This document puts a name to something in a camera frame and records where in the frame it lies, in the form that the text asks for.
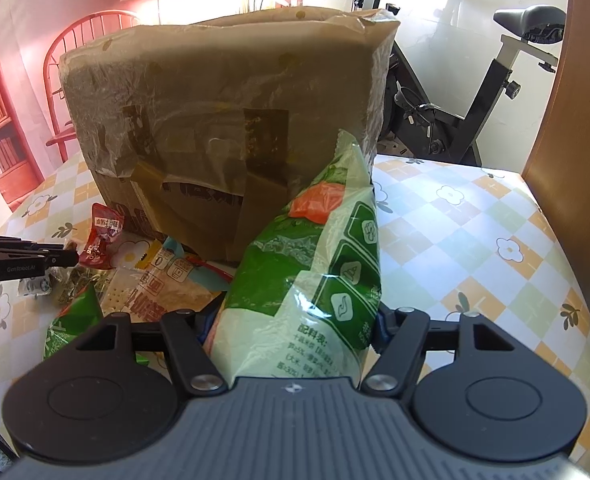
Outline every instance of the table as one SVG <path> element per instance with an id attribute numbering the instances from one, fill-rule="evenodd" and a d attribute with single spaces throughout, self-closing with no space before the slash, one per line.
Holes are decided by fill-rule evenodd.
<path id="1" fill-rule="evenodd" d="M 373 170 L 382 300 L 433 319 L 483 313 L 533 349 L 582 391 L 588 421 L 572 453 L 590 449 L 590 314 L 546 218 L 517 173 L 378 155 Z M 0 234 L 84 240 L 101 202 L 81 155 L 50 176 Z M 120 260 L 136 262 L 146 240 L 129 240 Z M 0 295 L 0 406 L 14 380 L 41 361 L 46 327 L 59 308 L 48 297 Z M 453 359 L 429 352 L 423 374 Z M 0 432 L 7 436 L 0 416 Z"/>

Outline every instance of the exercise bike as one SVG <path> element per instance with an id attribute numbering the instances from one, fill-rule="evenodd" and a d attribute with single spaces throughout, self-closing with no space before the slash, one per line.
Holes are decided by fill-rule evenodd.
<path id="1" fill-rule="evenodd" d="M 380 0 L 355 0 L 355 9 L 377 9 Z M 393 14 L 399 7 L 386 4 Z M 511 81 L 512 67 L 520 52 L 540 60 L 539 66 L 555 73 L 559 60 L 531 43 L 562 41 L 566 13 L 553 6 L 498 10 L 495 22 L 517 36 L 501 36 L 502 48 L 492 60 L 480 89 L 465 117 L 443 110 L 429 101 L 415 72 L 395 42 L 389 60 L 384 95 L 384 122 L 379 138 L 389 132 L 404 143 L 417 158 L 480 166 L 476 139 L 491 115 L 502 91 L 515 99 L 520 85 Z"/>

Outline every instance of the green snack bag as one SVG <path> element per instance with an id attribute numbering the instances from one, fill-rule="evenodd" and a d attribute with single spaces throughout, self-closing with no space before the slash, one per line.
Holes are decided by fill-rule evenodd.
<path id="1" fill-rule="evenodd" d="M 88 283 L 48 327 L 46 344 L 44 345 L 44 359 L 70 343 L 92 325 L 99 323 L 103 317 L 104 314 L 99 301 L 97 301 L 94 285 L 92 282 Z M 136 359 L 138 364 L 144 366 L 149 364 L 149 360 L 139 354 L 136 354 Z"/>
<path id="2" fill-rule="evenodd" d="M 244 254 L 205 348 L 238 376 L 361 377 L 381 287 L 373 185 L 355 138 Z"/>

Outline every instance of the white wall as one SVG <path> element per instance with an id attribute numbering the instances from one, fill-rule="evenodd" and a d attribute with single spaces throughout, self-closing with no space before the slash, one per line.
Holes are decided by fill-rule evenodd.
<path id="1" fill-rule="evenodd" d="M 498 54 L 500 35 L 507 33 L 493 22 L 494 11 L 534 4 L 566 10 L 567 1 L 382 0 L 382 6 L 390 2 L 401 7 L 397 41 L 431 101 L 464 115 Z M 544 46 L 556 56 L 560 48 L 561 43 Z M 519 96 L 514 101 L 501 97 L 478 146 L 485 166 L 521 171 L 542 122 L 554 76 L 544 72 L 533 57 L 520 54 L 513 79 L 522 85 Z"/>

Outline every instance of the white icon on green bag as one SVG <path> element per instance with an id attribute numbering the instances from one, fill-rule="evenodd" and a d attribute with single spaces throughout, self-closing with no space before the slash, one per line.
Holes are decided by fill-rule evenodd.
<path id="1" fill-rule="evenodd" d="M 350 321 L 353 319 L 353 300 L 346 292 L 339 292 L 331 296 L 331 304 L 338 321 Z"/>
<path id="2" fill-rule="evenodd" d="M 377 225 L 373 220 L 365 220 L 361 223 L 361 232 L 364 234 L 364 241 L 368 244 L 377 242 Z"/>
<path id="3" fill-rule="evenodd" d="M 357 285 L 360 282 L 361 263 L 360 262 L 346 262 L 339 269 L 339 275 L 349 282 Z"/>

